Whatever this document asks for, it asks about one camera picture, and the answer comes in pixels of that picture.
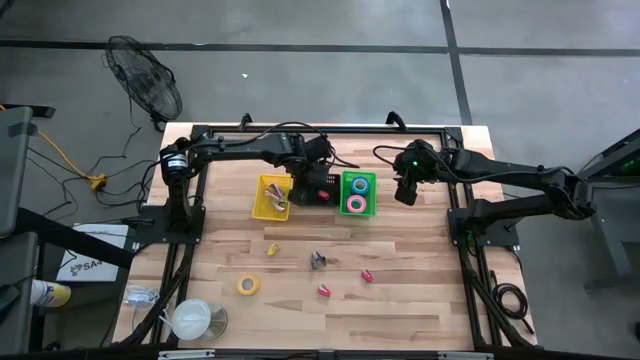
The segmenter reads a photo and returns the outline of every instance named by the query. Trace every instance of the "green plastic bin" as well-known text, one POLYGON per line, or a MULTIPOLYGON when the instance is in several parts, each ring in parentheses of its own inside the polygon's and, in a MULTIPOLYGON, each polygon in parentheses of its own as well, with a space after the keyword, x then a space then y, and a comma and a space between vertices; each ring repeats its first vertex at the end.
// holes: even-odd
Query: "green plastic bin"
POLYGON ((376 174, 370 172, 344 171, 340 185, 340 214, 347 216, 375 216, 376 215, 376 174), (361 213, 351 213, 347 210, 347 199, 351 196, 351 182, 357 177, 363 177, 369 182, 369 192, 364 199, 367 208, 361 213))

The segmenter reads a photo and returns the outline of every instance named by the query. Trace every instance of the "electric fan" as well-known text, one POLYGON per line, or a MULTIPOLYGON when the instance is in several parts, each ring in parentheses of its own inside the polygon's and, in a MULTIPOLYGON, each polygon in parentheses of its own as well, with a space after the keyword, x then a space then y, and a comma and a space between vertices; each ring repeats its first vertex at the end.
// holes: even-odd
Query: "electric fan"
POLYGON ((105 50, 109 68, 129 96, 151 115, 153 127, 175 120, 182 112, 182 98, 173 72, 142 44, 129 36, 112 36, 105 50))

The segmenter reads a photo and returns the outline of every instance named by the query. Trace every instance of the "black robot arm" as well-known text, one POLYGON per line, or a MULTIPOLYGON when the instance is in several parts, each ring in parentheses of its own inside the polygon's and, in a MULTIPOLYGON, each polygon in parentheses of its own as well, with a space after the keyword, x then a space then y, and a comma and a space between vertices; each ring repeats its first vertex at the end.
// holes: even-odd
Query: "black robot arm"
POLYGON ((407 205, 415 203, 417 184, 423 182, 475 184, 492 181, 544 193, 496 203, 473 200, 461 225, 474 236, 484 235, 491 224, 502 219, 555 214, 565 219, 582 220, 594 213, 589 184, 566 167, 500 162, 458 148, 436 152, 431 144, 421 139, 402 149, 392 165, 398 175, 395 198, 407 205))
POLYGON ((179 138, 160 151, 162 179, 168 187, 165 203, 166 227, 169 232, 191 229, 191 207, 187 199, 189 179, 212 161, 263 160, 274 167, 284 166, 294 179, 289 200, 298 205, 333 203, 338 196, 319 199, 307 196, 326 191, 335 195, 335 184, 327 184, 332 156, 331 143, 321 134, 305 141, 301 134, 267 133, 249 140, 228 141, 222 136, 203 133, 197 138, 179 138))

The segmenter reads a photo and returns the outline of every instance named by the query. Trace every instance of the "wooden tabletop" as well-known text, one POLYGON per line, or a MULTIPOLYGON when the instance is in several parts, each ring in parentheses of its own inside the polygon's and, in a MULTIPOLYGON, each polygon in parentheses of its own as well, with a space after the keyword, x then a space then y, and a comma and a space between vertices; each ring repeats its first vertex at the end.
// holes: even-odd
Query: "wooden tabletop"
MULTIPOLYGON (((162 146, 188 137, 192 125, 168 124, 162 146)), ((466 148, 494 158, 487 127, 465 126, 462 132, 466 148)), ((440 147, 439 139, 431 135, 329 135, 338 156, 377 173, 377 215, 371 218, 343 216, 337 208, 292 205, 287 222, 252 219, 258 177, 284 174, 284 169, 262 161, 212 163, 204 196, 205 229, 196 247, 187 298, 224 306, 229 325, 217 340, 182 341, 180 347, 472 349, 458 252, 450 244, 445 216, 450 207, 446 185, 420 185, 415 206, 401 204, 393 198, 393 170, 371 152, 376 145, 404 146, 417 137, 436 150, 440 147), (266 254, 271 243, 280 246, 273 257, 266 254), (315 250, 327 257, 325 269, 311 271, 309 257, 315 250), (361 279, 362 269, 374 274, 374 283, 361 279), (253 296, 236 289, 244 274, 260 280, 260 290, 253 296), (331 290, 330 299, 317 293, 320 284, 331 290)), ((390 160, 395 153, 381 152, 390 160)), ((494 183, 474 185, 474 194, 502 200, 501 187, 494 183)), ((149 203, 162 205, 166 197, 158 167, 149 203)), ((459 198, 464 206, 462 189, 459 198)), ((137 255, 128 285, 159 289, 166 253, 167 246, 157 244, 137 255)), ((487 248, 487 262, 499 282, 525 290, 512 254, 487 248)), ((486 311, 477 301, 483 334, 489 339, 486 311)), ((130 307, 121 307, 114 341, 131 333, 132 315, 130 307)), ((138 311, 135 323, 143 317, 144 312, 138 311)), ((521 322, 514 325, 535 342, 521 322)))

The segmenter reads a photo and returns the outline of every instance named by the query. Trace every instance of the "yellow basket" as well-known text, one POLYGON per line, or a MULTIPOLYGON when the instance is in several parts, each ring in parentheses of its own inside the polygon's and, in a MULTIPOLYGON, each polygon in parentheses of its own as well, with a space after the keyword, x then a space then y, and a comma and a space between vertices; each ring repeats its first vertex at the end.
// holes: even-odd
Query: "yellow basket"
POLYGON ((287 221, 289 219, 290 204, 287 202, 284 211, 278 211, 273 207, 271 198, 264 194, 264 191, 271 184, 274 184, 284 192, 284 196, 289 196, 289 191, 293 187, 293 179, 289 175, 260 175, 258 180, 258 189, 256 190, 256 200, 253 203, 253 212, 251 216, 254 219, 287 221))

